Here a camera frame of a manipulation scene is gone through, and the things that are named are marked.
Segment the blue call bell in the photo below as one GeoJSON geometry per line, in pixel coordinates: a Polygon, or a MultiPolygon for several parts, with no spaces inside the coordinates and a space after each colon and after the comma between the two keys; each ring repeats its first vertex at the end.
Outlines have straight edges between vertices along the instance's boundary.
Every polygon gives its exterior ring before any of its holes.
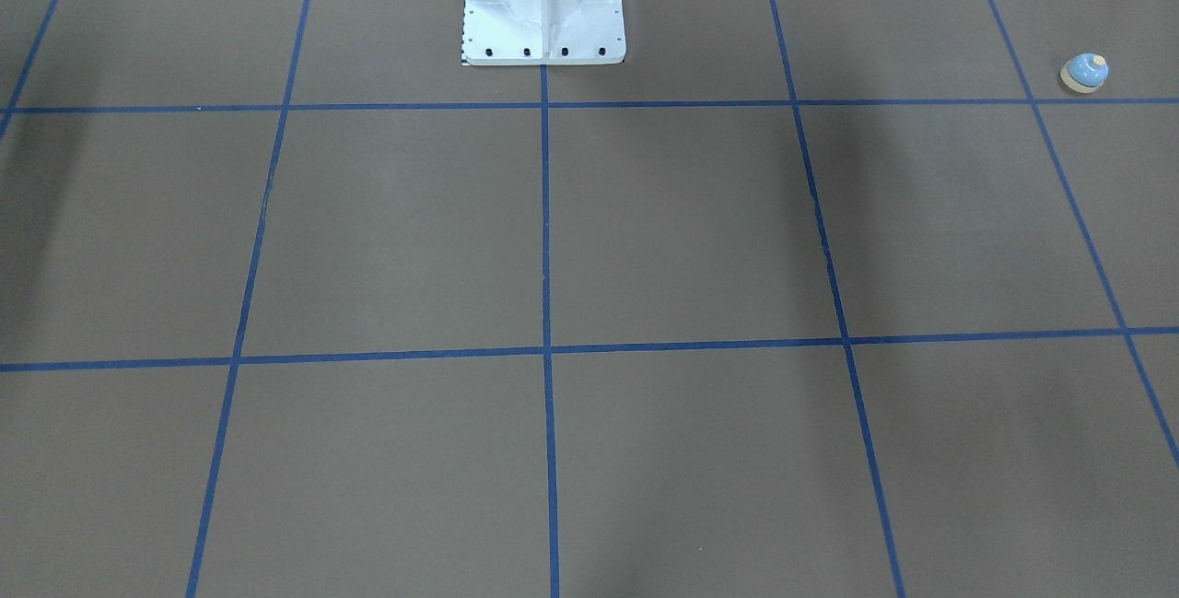
{"type": "Polygon", "coordinates": [[[1109,77],[1109,64],[1099,53],[1079,53],[1058,70],[1058,77],[1063,87],[1087,96],[1102,88],[1109,77]]]}

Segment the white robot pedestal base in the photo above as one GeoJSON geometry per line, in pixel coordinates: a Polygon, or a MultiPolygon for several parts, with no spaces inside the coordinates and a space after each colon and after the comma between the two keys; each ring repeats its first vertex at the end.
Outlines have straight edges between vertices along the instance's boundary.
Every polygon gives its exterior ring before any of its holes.
{"type": "Polygon", "coordinates": [[[463,0],[461,63],[582,66],[626,59],[624,0],[463,0]]]}

